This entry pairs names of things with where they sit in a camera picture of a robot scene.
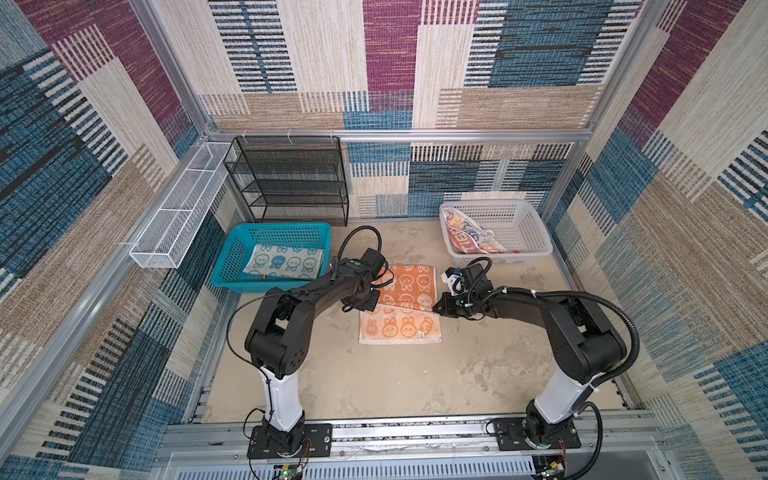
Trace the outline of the orange and cream towel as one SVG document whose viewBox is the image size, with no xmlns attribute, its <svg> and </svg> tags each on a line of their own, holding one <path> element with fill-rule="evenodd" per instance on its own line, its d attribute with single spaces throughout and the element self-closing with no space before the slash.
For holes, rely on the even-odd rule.
<svg viewBox="0 0 768 480">
<path fill-rule="evenodd" d="M 426 265 L 393 265 L 392 282 L 381 289 L 373 312 L 360 313 L 359 343 L 364 345 L 441 342 L 436 270 Z"/>
</svg>

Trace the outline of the blue and cream towel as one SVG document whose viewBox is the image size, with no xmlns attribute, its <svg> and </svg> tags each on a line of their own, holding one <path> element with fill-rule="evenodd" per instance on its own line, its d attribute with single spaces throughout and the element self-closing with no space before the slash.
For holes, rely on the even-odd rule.
<svg viewBox="0 0 768 480">
<path fill-rule="evenodd" d="M 312 280 L 324 257 L 325 252 L 318 248 L 256 244 L 243 273 L 261 279 Z"/>
</svg>

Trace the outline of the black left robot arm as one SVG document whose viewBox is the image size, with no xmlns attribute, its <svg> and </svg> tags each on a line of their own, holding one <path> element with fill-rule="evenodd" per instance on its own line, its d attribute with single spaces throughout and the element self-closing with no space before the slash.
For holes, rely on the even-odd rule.
<svg viewBox="0 0 768 480">
<path fill-rule="evenodd" d="M 262 374 L 266 400 L 252 444 L 281 455 L 305 447 L 306 414 L 297 372 L 308 356 L 314 321 L 337 304 L 343 311 L 374 311 L 380 296 L 377 281 L 387 266 L 379 251 L 367 249 L 360 259 L 341 259 L 304 286 L 268 291 L 244 341 L 250 363 Z"/>
</svg>

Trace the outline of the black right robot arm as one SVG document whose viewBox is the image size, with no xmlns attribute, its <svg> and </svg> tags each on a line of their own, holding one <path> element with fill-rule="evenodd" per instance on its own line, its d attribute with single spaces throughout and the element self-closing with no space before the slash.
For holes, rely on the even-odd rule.
<svg viewBox="0 0 768 480">
<path fill-rule="evenodd" d="M 571 435 L 574 417 L 603 382 L 621 374 L 636 352 L 627 346 L 604 310 L 608 302 L 586 292 L 537 292 L 495 287 L 486 257 L 441 275 L 447 286 L 433 311 L 441 316 L 479 321 L 518 320 L 542 328 L 556 363 L 544 390 L 531 400 L 525 416 L 511 426 L 531 449 L 547 449 Z"/>
</svg>

